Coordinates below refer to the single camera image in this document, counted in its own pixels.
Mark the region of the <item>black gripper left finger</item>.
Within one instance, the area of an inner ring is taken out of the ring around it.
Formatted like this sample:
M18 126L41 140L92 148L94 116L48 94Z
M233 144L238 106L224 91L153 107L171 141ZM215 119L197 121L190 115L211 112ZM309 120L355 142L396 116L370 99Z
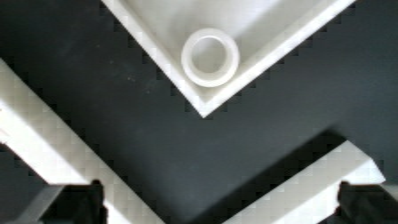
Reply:
M107 224L105 189L98 180L89 185L66 185L41 215L43 224Z

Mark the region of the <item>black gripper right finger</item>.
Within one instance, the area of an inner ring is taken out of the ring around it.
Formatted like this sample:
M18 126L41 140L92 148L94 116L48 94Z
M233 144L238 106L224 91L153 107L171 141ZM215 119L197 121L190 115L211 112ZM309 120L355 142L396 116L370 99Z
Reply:
M398 185L343 182L338 208L323 224L398 224Z

